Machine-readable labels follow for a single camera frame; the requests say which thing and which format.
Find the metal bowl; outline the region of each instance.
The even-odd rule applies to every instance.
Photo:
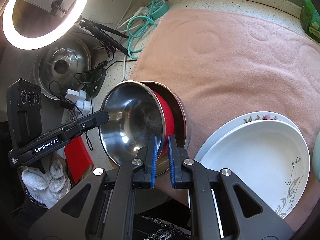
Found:
[[[137,156],[141,147],[148,145],[150,134],[155,133],[158,155],[165,141],[164,113],[152,90],[137,81],[117,84],[105,97],[101,110],[108,112],[109,121],[99,126],[102,146],[117,166]],[[157,175],[167,170],[157,163]]]
[[[148,86],[152,91],[157,92],[168,103],[173,114],[174,135],[176,137],[177,146],[187,150],[191,139],[191,122],[181,99],[164,84],[154,81],[142,81],[141,83]],[[164,172],[161,175],[169,170],[167,152],[158,158],[157,165],[163,167]]]
[[[74,78],[74,74],[89,69],[91,69],[91,55],[86,44],[76,36],[64,35],[40,50],[36,57],[33,75],[36,84],[41,87],[42,94],[58,100],[56,96],[60,95],[60,88],[70,86],[70,89],[80,90],[83,85]]]

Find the white glove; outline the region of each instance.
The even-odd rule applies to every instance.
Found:
[[[62,162],[62,158],[52,154],[42,160],[45,174],[39,169],[28,167],[21,175],[30,195],[48,209],[70,191],[70,179],[64,172]]]

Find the bottle label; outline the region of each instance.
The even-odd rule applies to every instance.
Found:
[[[317,11],[315,11],[313,14],[309,31],[315,36],[317,36],[318,38],[320,38],[320,15],[318,14]]]

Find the dish soap bottle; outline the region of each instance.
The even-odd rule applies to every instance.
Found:
[[[320,42],[320,16],[310,0],[303,0],[300,22],[305,33]]]

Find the silver screw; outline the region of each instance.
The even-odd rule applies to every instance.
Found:
[[[229,170],[229,169],[223,169],[223,170],[222,170],[222,174],[225,175],[225,176],[230,176],[230,175],[231,175],[231,170]]]
[[[94,169],[93,174],[96,175],[96,176],[100,176],[100,175],[103,174],[103,169],[102,168],[96,168],[96,169]]]
[[[132,164],[133,165],[140,165],[142,163],[142,160],[141,159],[133,159],[132,160]]]
[[[192,165],[192,164],[194,164],[195,163],[195,161],[193,160],[193,159],[185,159],[184,160],[184,164],[185,165]]]

